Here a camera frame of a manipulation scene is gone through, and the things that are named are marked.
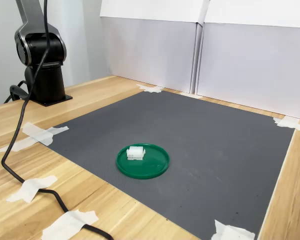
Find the white cardboard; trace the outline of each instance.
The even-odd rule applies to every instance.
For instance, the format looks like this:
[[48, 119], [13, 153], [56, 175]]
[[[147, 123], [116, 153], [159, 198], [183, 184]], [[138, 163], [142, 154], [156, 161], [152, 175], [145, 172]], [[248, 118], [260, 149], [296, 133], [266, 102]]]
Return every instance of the white cardboard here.
[[25, 180], [18, 192], [12, 194], [6, 201], [15, 202], [23, 199], [26, 203], [30, 203], [34, 199], [39, 189], [50, 187], [58, 179], [56, 176], [47, 176], [45, 178], [33, 178]]
[[300, 119], [300, 27], [205, 23], [196, 94]]
[[85, 225], [98, 221], [95, 211], [67, 211], [52, 225], [42, 231], [42, 240], [67, 240], [77, 234]]
[[203, 24], [209, 0], [103, 0], [100, 17]]
[[204, 22], [300, 28], [300, 0], [211, 0]]

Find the green lid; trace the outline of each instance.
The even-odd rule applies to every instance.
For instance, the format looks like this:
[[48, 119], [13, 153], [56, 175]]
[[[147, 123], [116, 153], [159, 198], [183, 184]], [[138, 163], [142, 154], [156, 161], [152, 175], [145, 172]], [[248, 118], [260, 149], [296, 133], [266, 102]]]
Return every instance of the green lid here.
[[116, 156], [116, 165], [124, 175], [134, 179], [153, 179], [168, 169], [170, 158], [163, 148], [148, 143], [131, 146], [143, 147], [145, 155], [143, 160], [128, 160], [127, 149], [130, 145], [123, 148]]

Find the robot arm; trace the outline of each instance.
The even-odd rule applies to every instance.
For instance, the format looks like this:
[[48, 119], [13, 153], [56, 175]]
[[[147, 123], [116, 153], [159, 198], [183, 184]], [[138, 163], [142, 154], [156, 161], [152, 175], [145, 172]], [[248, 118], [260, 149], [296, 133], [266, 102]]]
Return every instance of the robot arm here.
[[[21, 62], [26, 66], [39, 64], [47, 47], [44, 15], [39, 0], [16, 0], [23, 25], [15, 32], [14, 40]], [[64, 62], [67, 50], [59, 31], [48, 24], [51, 51], [46, 60], [50, 62]]]
[[[37, 74], [30, 99], [46, 107], [72, 99], [65, 94], [61, 66], [67, 57], [67, 50], [59, 31], [48, 24], [49, 36], [46, 36], [39, 0], [16, 0], [16, 4], [23, 24], [15, 32], [14, 40], [19, 59], [27, 66], [24, 76], [28, 92], [34, 84], [34, 74], [46, 51], [47, 37], [50, 42], [48, 56]], [[10, 96], [12, 100], [18, 100], [25, 98], [25, 92], [13, 85]]]

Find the power cord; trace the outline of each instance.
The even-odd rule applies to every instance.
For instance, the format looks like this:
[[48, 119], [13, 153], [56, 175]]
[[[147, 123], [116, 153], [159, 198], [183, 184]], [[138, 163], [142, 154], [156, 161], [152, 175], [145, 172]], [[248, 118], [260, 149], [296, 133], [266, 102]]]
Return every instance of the power cord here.
[[[34, 78], [33, 78], [33, 84], [30, 88], [30, 91], [29, 91], [29, 94], [28, 96], [24, 99], [24, 103], [22, 105], [22, 108], [21, 108], [21, 114], [20, 114], [20, 118], [19, 118], [19, 121], [18, 121], [18, 124], [16, 126], [16, 130], [14, 132], [14, 135], [12, 137], [12, 140], [1, 160], [1, 164], [2, 166], [4, 167], [4, 169], [6, 169], [12, 176], [14, 176], [20, 183], [24, 183], [24, 179], [22, 177], [20, 177], [18, 174], [16, 174], [10, 167], [8, 167], [8, 165], [6, 164], [6, 160], [7, 160], [7, 157], [13, 147], [13, 145], [15, 144], [16, 142], [16, 139], [17, 139], [17, 136], [19, 134], [19, 131], [20, 131], [20, 128], [21, 128], [21, 124], [22, 124], [22, 121], [24, 119], [24, 115], [25, 115], [25, 110], [26, 110], [26, 106], [30, 100], [30, 96], [31, 96], [31, 93], [33, 91], [33, 88], [34, 88], [34, 85], [36, 83], [36, 79], [37, 79], [37, 75], [38, 75], [38, 72], [42, 69], [43, 67], [43, 64], [48, 56], [48, 53], [49, 53], [49, 50], [50, 50], [50, 38], [49, 38], [49, 30], [48, 30], [48, 20], [47, 20], [47, 5], [48, 5], [48, 0], [44, 0], [44, 9], [43, 9], [43, 17], [44, 17], [44, 30], [45, 30], [45, 35], [46, 35], [46, 50], [42, 56], [42, 59], [35, 71], [35, 74], [34, 74]], [[68, 212], [69, 210], [67, 209], [66, 205], [64, 204], [64, 202], [61, 200], [59, 194], [54, 191], [54, 190], [49, 190], [49, 189], [39, 189], [38, 190], [39, 193], [47, 193], [47, 194], [53, 194], [56, 198], [56, 200], [58, 201], [58, 203], [60, 204], [62, 210], [66, 213]], [[103, 237], [105, 237], [106, 239], [108, 240], [114, 240], [114, 238], [108, 234], [107, 232], [99, 229], [99, 228], [96, 228], [94, 226], [91, 226], [91, 225], [88, 225], [88, 224], [85, 224], [83, 225], [84, 229], [87, 229], [87, 230], [90, 230], [94, 233], [97, 233]]]
[[[17, 86], [18, 86], [18, 87], [21, 87], [21, 86], [22, 86], [22, 84], [26, 84], [26, 85], [27, 85], [26, 81], [25, 81], [25, 80], [23, 80], [23, 81], [19, 82], [19, 84], [18, 84]], [[3, 103], [3, 104], [6, 104], [7, 102], [9, 102], [11, 98], [12, 98], [12, 96], [11, 96], [11, 95], [10, 95], [10, 96], [8, 96], [8, 98], [7, 98], [7, 99], [4, 101], [4, 103]]]

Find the white tape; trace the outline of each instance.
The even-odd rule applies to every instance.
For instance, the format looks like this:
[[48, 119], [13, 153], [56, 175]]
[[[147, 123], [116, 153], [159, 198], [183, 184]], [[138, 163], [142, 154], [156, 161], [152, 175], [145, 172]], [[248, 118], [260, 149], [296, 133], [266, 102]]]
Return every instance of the white tape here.
[[[69, 128], [67, 126], [64, 126], [60, 128], [50, 127], [47, 130], [44, 130], [30, 122], [27, 122], [22, 131], [29, 137], [26, 137], [20, 141], [16, 141], [11, 151], [18, 152], [22, 149], [32, 146], [37, 142], [41, 142], [42, 144], [49, 146], [53, 142], [53, 135], [62, 133], [68, 129]], [[7, 151], [7, 149], [8, 146], [0, 148], [0, 153]]]
[[30, 203], [34, 199], [39, 189], [50, 187], [57, 177], [51, 175], [45, 178], [34, 178], [25, 180], [18, 192], [12, 194], [6, 201], [15, 202], [23, 199], [26, 203]]
[[42, 231], [42, 240], [67, 240], [77, 234], [83, 225], [98, 221], [95, 211], [67, 211]]
[[151, 86], [143, 86], [140, 84], [137, 85], [140, 87], [140, 89], [144, 89], [144, 92], [149, 92], [149, 93], [161, 93], [161, 90], [164, 89], [163, 86], [151, 87]]
[[285, 116], [283, 119], [274, 117], [273, 120], [279, 127], [287, 127], [291, 129], [297, 129], [300, 131], [299, 118]]
[[190, 97], [190, 98], [193, 98], [193, 99], [200, 99], [200, 98], [202, 98], [202, 96], [191, 94], [191, 93], [187, 93], [187, 92], [181, 92], [180, 95], [187, 96], [187, 97]]
[[254, 240], [255, 234], [243, 228], [224, 225], [214, 220], [216, 233], [211, 240]]

